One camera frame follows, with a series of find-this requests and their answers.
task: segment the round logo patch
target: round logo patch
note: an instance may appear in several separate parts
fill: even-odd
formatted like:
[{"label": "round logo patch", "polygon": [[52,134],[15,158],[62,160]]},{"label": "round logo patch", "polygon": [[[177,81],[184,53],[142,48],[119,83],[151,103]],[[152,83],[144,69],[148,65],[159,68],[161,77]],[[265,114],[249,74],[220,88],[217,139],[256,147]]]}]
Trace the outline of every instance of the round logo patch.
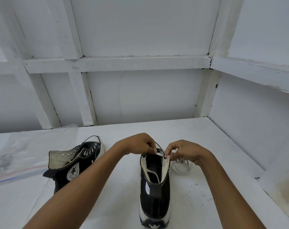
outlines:
[{"label": "round logo patch", "polygon": [[71,181],[80,173],[79,163],[76,163],[67,173],[67,180]]},{"label": "round logo patch", "polygon": [[150,187],[147,184],[147,182],[145,183],[145,191],[146,191],[147,194],[150,194]]}]

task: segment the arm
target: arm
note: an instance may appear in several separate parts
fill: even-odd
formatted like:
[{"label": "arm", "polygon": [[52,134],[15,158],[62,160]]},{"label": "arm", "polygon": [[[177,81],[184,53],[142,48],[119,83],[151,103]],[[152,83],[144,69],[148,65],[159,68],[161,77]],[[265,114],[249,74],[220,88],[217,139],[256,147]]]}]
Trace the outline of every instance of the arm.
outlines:
[{"label": "arm", "polygon": [[201,167],[224,229],[266,229],[209,150],[180,140],[169,144],[165,153],[171,161],[184,158]]},{"label": "arm", "polygon": [[113,169],[129,153],[157,153],[155,142],[146,133],[116,142],[84,172],[52,196],[24,229],[79,228],[96,203]]}]

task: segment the white table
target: white table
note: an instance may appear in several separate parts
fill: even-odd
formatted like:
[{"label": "white table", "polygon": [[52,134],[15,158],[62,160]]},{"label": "white table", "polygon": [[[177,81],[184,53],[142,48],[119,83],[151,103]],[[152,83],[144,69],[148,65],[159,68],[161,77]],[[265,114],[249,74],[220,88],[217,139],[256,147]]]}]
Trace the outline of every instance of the white table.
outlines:
[{"label": "white table", "polygon": [[[108,150],[116,141],[141,132],[148,133],[163,149],[170,142],[185,139],[211,150],[267,229],[289,229],[289,218],[255,179],[263,170],[208,118],[83,127],[78,129],[77,144],[99,135]],[[0,134],[0,149],[9,136]],[[139,220],[139,159],[139,155],[130,154],[118,163],[81,228],[143,228]],[[170,170],[170,185],[168,228],[222,228],[198,166],[193,165],[184,177]],[[21,228],[53,191],[54,181],[42,175],[0,186],[0,228]]]}]

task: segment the black outsole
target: black outsole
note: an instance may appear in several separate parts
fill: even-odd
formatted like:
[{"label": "black outsole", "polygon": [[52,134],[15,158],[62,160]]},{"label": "black outsole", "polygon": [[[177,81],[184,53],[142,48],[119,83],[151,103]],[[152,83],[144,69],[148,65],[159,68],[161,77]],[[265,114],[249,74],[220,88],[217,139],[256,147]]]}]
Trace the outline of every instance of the black outsole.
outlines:
[{"label": "black outsole", "polygon": [[169,224],[168,222],[164,222],[163,220],[160,219],[146,219],[146,220],[142,220],[140,217],[140,222],[141,225],[147,227],[147,228],[166,228]]}]

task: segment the shoe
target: shoe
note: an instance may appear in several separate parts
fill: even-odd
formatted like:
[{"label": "shoe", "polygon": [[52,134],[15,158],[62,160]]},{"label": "shoe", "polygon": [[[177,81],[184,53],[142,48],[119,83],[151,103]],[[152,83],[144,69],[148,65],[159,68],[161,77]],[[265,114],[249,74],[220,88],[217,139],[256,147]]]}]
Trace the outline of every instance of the shoe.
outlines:
[{"label": "shoe", "polygon": [[56,193],[103,154],[104,146],[98,136],[91,136],[68,151],[50,151],[48,170],[43,176],[55,181]]},{"label": "shoe", "polygon": [[156,145],[157,154],[143,154],[140,158],[139,216],[145,227],[166,228],[170,220],[170,158]]}]

